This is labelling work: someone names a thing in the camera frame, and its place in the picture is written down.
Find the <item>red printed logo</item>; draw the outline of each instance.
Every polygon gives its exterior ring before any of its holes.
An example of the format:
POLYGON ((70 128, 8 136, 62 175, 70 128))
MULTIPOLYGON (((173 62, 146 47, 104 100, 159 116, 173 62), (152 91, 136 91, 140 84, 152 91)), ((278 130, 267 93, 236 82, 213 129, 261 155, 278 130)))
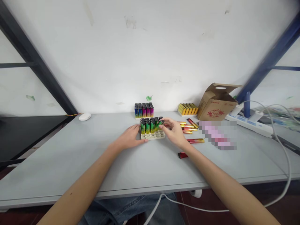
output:
POLYGON ((207 113, 207 115, 209 115, 209 117, 211 117, 211 118, 219 117, 223 114, 224 114, 224 112, 220 111, 219 109, 214 109, 207 113))

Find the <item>metal shelf frame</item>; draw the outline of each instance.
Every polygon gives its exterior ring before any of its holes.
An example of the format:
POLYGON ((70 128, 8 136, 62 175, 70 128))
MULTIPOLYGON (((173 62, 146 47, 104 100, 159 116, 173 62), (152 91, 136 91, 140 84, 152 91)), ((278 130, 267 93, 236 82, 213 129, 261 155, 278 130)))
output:
POLYGON ((0 68, 30 67, 66 114, 78 114, 46 63, 2 0, 0 0, 0 30, 25 61, 24 63, 0 63, 0 68))
POLYGON ((266 55, 262 63, 257 67, 255 72, 251 75, 248 82, 241 89, 237 95, 237 101, 239 104, 246 100, 247 92, 250 94, 257 88, 261 81, 273 70, 293 70, 300 71, 300 67, 289 66, 276 66, 282 56, 288 51, 293 43, 300 37, 300 12, 293 19, 291 24, 281 35, 278 41, 274 44, 272 49, 266 55))

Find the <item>white cable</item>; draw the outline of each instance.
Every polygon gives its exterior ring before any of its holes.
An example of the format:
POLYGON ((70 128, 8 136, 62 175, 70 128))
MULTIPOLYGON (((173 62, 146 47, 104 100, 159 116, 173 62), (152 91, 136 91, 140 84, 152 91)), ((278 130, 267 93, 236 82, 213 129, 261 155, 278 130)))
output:
POLYGON ((300 122, 294 118, 294 116, 292 115, 292 113, 291 113, 287 108, 285 108, 285 110, 290 114, 291 118, 292 118, 294 121, 296 121, 298 124, 300 124, 300 122))
MULTIPOLYGON (((279 142, 279 144, 280 144, 281 147, 283 148, 284 153, 285 153, 285 156, 286 156, 286 158, 287 158, 287 165, 288 165, 288 177, 287 177, 287 183, 286 183, 286 185, 285 185, 285 187, 284 187, 284 189, 283 189, 283 192, 281 193, 281 195, 280 195, 278 198, 276 198, 275 200, 271 201, 270 203, 264 205, 264 207, 268 207, 268 206, 273 205, 274 203, 278 202, 280 199, 282 199, 282 198, 285 196, 285 194, 287 193, 287 191, 288 191, 288 187, 290 186, 291 179, 292 179, 292 172, 291 172, 290 158, 289 158, 289 156, 288 156, 288 152, 286 151, 285 147, 283 146, 283 144, 281 143, 281 141, 280 141, 279 138, 277 137, 277 134, 276 134, 275 128, 274 128, 274 123, 273 123, 272 115, 271 115, 270 111, 268 110, 268 108, 265 107, 263 104, 257 102, 257 101, 248 100, 248 101, 244 101, 244 102, 255 102, 255 103, 258 103, 258 104, 260 104, 260 105, 268 112, 268 114, 270 115, 270 119, 271 119, 271 124, 272 124, 272 128, 273 128, 274 136, 276 137, 277 141, 279 142)), ((287 108, 285 108, 285 109, 286 109, 286 111, 290 114, 290 116, 291 116, 297 123, 300 124, 300 122, 297 121, 297 120, 292 116, 292 114, 290 113, 290 111, 289 111, 287 108)), ((163 195, 164 195, 169 201, 171 201, 171 202, 174 202, 174 203, 177 203, 177 204, 180 204, 180 205, 184 205, 184 206, 187 206, 187 207, 190 207, 190 208, 193 208, 193 209, 197 209, 197 210, 200 210, 200 211, 211 212, 211 213, 229 212, 229 210, 227 210, 227 209, 226 209, 226 210, 206 210, 206 209, 200 209, 200 208, 192 207, 192 206, 183 204, 183 203, 181 203, 181 202, 177 202, 177 201, 174 201, 174 200, 172 200, 172 199, 169 199, 168 196, 166 196, 164 193, 162 193, 162 194, 159 196, 159 199, 158 199, 158 201, 157 201, 157 203, 156 203, 154 209, 152 210, 150 216, 148 217, 148 219, 146 220, 146 222, 144 223, 144 225, 147 225, 147 224, 149 223, 149 221, 150 221, 150 219, 152 218, 153 214, 155 213, 155 211, 156 211, 156 209, 157 209, 157 207, 158 207, 158 205, 159 205, 159 203, 160 203, 160 200, 161 200, 161 198, 162 198, 163 195)))

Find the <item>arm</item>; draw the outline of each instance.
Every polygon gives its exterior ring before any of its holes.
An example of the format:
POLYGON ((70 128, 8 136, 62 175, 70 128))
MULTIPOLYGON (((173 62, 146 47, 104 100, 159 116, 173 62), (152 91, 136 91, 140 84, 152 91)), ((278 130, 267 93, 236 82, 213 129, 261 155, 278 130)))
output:
POLYGON ((111 143, 102 156, 61 196, 38 224, 78 224, 120 152, 148 141, 136 140, 138 131, 139 125, 133 125, 111 143))
POLYGON ((178 122, 163 118, 171 128, 161 126, 167 137, 197 166, 216 195, 241 224, 279 224, 273 215, 240 183, 221 170, 184 137, 178 122))

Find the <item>green mark on wall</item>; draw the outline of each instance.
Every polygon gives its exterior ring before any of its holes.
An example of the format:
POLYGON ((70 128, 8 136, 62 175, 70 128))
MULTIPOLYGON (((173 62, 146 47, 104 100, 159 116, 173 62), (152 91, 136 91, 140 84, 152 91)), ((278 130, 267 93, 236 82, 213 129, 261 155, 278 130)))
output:
POLYGON ((152 100, 152 95, 150 97, 147 96, 146 99, 147 99, 148 102, 151 101, 152 100))
POLYGON ((31 101, 35 101, 34 96, 26 95, 26 98, 28 98, 28 99, 31 100, 31 101))

